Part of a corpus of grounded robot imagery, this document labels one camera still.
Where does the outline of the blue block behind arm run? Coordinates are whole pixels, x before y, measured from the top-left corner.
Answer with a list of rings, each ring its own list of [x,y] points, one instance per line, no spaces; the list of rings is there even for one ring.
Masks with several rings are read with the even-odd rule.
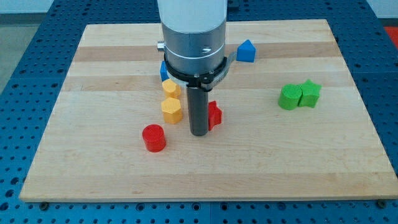
[[[167,68],[166,68],[166,65],[165,65],[164,61],[162,61],[161,64],[160,64],[159,73],[160,73],[160,78],[161,78],[162,82],[164,82],[164,81],[169,79],[169,75],[167,73]]]

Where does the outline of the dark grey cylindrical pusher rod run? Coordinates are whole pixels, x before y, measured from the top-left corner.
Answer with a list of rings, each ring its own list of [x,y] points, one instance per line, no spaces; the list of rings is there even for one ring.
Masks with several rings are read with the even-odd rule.
[[[208,93],[198,88],[187,88],[190,132],[204,136],[208,132]]]

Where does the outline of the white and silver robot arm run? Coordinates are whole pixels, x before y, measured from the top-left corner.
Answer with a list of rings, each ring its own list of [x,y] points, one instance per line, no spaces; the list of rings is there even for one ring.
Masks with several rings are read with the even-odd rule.
[[[236,53],[225,54],[227,0],[157,0],[168,76],[186,89],[190,132],[209,130],[208,94],[227,75]]]

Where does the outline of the black clamp ring mount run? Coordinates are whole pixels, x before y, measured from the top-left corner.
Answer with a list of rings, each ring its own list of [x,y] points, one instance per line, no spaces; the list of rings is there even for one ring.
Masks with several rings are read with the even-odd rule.
[[[175,83],[187,88],[197,88],[203,91],[211,91],[227,76],[229,67],[232,62],[236,60],[236,57],[237,52],[232,52],[228,55],[228,57],[224,57],[221,64],[214,70],[210,70],[207,73],[194,75],[176,71],[176,69],[169,64],[169,61],[166,60],[166,57],[164,57],[164,62],[169,78]]]

